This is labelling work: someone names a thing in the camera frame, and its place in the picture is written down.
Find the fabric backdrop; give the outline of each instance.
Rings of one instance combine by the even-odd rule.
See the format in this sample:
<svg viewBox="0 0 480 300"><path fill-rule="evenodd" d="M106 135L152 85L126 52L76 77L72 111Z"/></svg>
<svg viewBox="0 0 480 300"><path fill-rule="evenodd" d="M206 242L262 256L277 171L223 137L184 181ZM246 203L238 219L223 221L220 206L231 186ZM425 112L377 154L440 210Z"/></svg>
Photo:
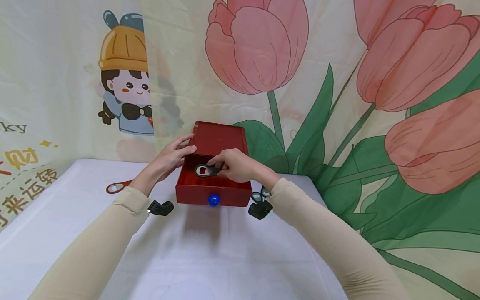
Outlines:
<svg viewBox="0 0 480 300"><path fill-rule="evenodd" d="M196 120L309 176L413 299L480 299L480 2L7 0L0 230L78 158Z"/></svg>

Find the cartoon girl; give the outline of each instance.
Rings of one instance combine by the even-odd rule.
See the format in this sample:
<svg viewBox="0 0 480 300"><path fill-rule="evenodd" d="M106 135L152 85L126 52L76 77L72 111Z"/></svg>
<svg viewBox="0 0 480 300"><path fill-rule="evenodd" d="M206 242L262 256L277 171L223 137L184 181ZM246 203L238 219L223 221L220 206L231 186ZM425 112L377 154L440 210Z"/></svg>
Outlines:
<svg viewBox="0 0 480 300"><path fill-rule="evenodd" d="M142 15L129 13L120 23L111 11L103 14L111 28L102 43L102 71L97 93L103 97L98 113L104 124L119 120L121 132L153 135L152 101Z"/></svg>

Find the blue shirt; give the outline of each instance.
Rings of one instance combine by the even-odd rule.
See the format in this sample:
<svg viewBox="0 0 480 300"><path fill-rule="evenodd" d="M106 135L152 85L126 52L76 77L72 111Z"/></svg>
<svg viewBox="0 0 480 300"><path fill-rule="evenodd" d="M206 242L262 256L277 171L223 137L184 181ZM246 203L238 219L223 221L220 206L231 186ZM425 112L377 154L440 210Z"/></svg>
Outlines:
<svg viewBox="0 0 480 300"><path fill-rule="evenodd" d="M103 100L115 117L119 119L119 130L121 132L138 135L154 135L153 126L146 116L140 116L136 120L127 119L121 111L123 103L110 92L105 91Z"/></svg>

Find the white tablecloth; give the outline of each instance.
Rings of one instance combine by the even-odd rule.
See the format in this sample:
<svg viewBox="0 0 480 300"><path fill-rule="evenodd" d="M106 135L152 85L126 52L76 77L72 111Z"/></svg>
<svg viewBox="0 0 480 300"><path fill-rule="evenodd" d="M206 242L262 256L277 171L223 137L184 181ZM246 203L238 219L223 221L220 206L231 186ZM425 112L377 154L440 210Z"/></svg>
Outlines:
<svg viewBox="0 0 480 300"><path fill-rule="evenodd" d="M0 299L25 300L62 251L116 195L105 188L145 166L82 159L0 233ZM178 171L152 197L170 200L167 217L151 215L134 235L101 299L346 299L325 262L273 212L177 204ZM308 177L286 175L323 203ZM252 183L254 191L261 186Z"/></svg>

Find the pink tulip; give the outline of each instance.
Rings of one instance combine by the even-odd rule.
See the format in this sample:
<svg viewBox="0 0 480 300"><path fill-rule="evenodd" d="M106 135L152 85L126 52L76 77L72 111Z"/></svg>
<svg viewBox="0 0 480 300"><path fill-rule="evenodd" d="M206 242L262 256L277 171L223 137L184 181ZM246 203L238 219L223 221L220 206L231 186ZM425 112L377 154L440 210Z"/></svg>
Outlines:
<svg viewBox="0 0 480 300"><path fill-rule="evenodd" d="M307 45L303 0L216 0L208 22L208 60L220 80L242 94L286 85Z"/></svg>
<svg viewBox="0 0 480 300"><path fill-rule="evenodd" d="M434 3L435 0L354 0L359 36L370 48L379 34L402 15Z"/></svg>
<svg viewBox="0 0 480 300"><path fill-rule="evenodd" d="M385 148L413 189L441 194L480 171L480 90L407 118Z"/></svg>
<svg viewBox="0 0 480 300"><path fill-rule="evenodd" d="M480 17L420 6L388 25L360 66L357 89L376 108L410 108L451 81L480 49Z"/></svg>

